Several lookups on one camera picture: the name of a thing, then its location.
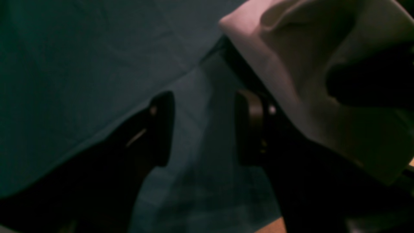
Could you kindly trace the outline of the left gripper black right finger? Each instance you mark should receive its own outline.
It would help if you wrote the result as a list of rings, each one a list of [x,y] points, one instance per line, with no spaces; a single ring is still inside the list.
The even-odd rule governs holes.
[[[271,99],[238,90],[239,162],[264,169],[288,233],[412,233],[413,170],[393,185],[306,139]]]

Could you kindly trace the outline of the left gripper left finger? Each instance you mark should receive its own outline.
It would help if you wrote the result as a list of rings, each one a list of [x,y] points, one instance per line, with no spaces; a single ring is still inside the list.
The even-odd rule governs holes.
[[[18,233],[127,233],[136,198],[170,158],[175,97],[165,91],[106,139],[1,199],[1,226]]]

